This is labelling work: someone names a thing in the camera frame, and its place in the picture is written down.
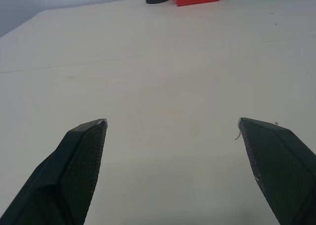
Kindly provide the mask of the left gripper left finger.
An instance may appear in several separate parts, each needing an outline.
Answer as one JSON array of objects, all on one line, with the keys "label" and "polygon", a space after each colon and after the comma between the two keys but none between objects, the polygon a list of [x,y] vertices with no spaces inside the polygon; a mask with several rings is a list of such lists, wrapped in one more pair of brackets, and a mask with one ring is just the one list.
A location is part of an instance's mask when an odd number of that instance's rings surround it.
[{"label": "left gripper left finger", "polygon": [[0,219],[2,225],[82,225],[98,176],[108,123],[68,131],[33,171]]}]

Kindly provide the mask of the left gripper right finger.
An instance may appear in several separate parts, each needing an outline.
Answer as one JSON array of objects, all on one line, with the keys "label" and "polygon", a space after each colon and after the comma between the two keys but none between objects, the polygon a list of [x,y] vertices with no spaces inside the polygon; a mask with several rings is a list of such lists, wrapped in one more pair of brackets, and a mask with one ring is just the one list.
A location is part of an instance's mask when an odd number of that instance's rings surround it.
[{"label": "left gripper right finger", "polygon": [[242,117],[250,166],[281,225],[316,223],[316,155],[289,129]]}]

